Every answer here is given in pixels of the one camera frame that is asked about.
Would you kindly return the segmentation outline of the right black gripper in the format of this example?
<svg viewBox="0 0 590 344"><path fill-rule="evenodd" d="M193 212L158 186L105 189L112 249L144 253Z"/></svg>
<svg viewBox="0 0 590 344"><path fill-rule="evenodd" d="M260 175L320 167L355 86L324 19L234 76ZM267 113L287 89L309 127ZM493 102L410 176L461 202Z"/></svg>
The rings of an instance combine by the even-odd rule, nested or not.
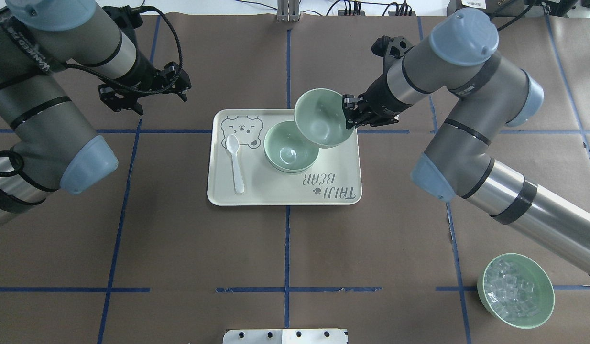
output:
<svg viewBox="0 0 590 344"><path fill-rule="evenodd" d="M378 77L363 94L342 96L342 110L345 116L345 129L359 126L388 126L399 122L399 115L410 105L398 100L387 82L387 77Z"/></svg>

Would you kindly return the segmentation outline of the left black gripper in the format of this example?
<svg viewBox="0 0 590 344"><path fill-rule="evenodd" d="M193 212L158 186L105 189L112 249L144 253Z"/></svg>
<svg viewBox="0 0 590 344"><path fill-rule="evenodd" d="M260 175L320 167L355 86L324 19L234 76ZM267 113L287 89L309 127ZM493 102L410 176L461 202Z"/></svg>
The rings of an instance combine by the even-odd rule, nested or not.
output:
<svg viewBox="0 0 590 344"><path fill-rule="evenodd" d="M164 93L175 93L180 96L181 81L176 75L179 69L180 65L170 62L160 71L137 50L135 63L128 72L128 86L136 91L159 91L174 80L172 87ZM138 102L139 95L125 91L118 92L106 84L98 85L98 93L100 100L114 112L131 110L140 116L144 115L142 105Z"/></svg>

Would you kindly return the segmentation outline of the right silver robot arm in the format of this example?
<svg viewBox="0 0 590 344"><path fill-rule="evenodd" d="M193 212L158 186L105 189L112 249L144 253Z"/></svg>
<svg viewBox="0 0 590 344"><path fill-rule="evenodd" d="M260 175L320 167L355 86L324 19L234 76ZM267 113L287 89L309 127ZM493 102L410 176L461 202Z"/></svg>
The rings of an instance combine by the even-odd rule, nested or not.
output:
<svg viewBox="0 0 590 344"><path fill-rule="evenodd" d="M467 200L590 276L590 213L488 154L503 127L527 122L544 100L541 85L498 45L496 26L472 7L446 17L418 45L378 38L372 50L383 72L362 94L342 96L345 124L397 123L445 87L458 101L420 155L413 183L444 202Z"/></svg>

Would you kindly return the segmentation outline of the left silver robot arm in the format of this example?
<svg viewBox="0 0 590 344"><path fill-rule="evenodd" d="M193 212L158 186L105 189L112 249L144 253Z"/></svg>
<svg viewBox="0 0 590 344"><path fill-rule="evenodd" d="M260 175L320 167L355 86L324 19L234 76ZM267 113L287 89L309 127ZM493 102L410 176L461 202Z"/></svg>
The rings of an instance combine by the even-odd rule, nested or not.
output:
<svg viewBox="0 0 590 344"><path fill-rule="evenodd" d="M183 58L164 69L140 52L135 29L152 6L93 0L7 0L0 9L0 116L20 138L0 150L0 226L63 189L80 194L118 168L118 159L54 74L98 77L112 111L143 115L138 100L191 88Z"/></svg>

